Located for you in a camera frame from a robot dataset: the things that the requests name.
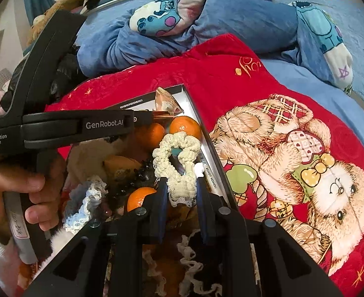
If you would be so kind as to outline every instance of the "human hand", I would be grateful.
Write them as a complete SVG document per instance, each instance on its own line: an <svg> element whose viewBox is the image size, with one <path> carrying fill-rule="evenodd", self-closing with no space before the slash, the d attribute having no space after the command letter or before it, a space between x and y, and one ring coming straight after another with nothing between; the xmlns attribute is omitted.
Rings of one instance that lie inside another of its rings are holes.
<svg viewBox="0 0 364 297"><path fill-rule="evenodd" d="M10 229L4 209L3 192L28 193L35 205L25 211L25 218L31 224L39 223L43 231L58 224L60 190L64 183L66 164L59 155L51 164L49 176L32 173L18 166L0 164L0 242L7 244Z"/></svg>

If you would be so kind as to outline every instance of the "person's arm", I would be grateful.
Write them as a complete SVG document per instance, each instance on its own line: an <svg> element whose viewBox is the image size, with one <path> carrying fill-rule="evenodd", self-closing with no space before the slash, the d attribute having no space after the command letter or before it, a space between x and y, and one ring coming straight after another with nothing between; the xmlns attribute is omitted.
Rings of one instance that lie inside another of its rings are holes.
<svg viewBox="0 0 364 297"><path fill-rule="evenodd" d="M60 190L64 183L65 161L58 157L50 168L49 177L23 170L20 167L0 164L0 286L10 297L15 295L20 259L4 209L3 192L29 193L35 205L25 211L25 219L39 223L43 231L58 224Z"/></svg>

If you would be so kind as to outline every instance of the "yellow bow tie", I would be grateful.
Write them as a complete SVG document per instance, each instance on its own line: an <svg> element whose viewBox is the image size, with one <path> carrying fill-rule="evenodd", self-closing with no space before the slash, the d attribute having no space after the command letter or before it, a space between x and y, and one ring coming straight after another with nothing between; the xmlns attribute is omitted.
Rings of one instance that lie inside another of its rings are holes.
<svg viewBox="0 0 364 297"><path fill-rule="evenodd" d="M327 169L332 167L333 165L335 165L335 159L333 158L333 156L329 153L324 153L316 161L314 167L304 169L300 173L300 176L304 183L313 188L319 183L321 179L321 174L325 173Z"/></svg>

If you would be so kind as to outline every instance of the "green balloon print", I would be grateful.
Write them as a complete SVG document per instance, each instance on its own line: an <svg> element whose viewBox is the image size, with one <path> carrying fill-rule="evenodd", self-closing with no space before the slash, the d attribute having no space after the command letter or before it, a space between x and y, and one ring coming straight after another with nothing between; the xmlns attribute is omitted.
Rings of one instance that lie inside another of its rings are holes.
<svg viewBox="0 0 364 297"><path fill-rule="evenodd" d="M243 194L247 190L248 183L252 183L258 177L258 173L249 165L234 165L231 170L226 172L233 192Z"/></svg>

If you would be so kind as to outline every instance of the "orange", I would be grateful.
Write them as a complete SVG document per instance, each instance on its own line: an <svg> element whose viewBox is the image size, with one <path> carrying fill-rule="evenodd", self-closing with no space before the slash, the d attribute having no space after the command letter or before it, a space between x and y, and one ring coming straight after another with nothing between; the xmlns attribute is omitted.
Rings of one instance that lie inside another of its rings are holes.
<svg viewBox="0 0 364 297"><path fill-rule="evenodd" d="M127 211L130 212L131 210L134 210L137 207L141 207L144 202L145 196L152 193L156 193L156 190L154 188L146 187L146 188L136 189L129 196L129 199L127 201Z"/></svg>
<svg viewBox="0 0 364 297"><path fill-rule="evenodd" d="M201 127L193 118L189 116L177 116L171 122L170 134L185 132L187 135L201 139Z"/></svg>
<svg viewBox="0 0 364 297"><path fill-rule="evenodd" d="M135 135L140 145L149 151L159 147L165 135L165 129L159 123L139 126L135 129Z"/></svg>

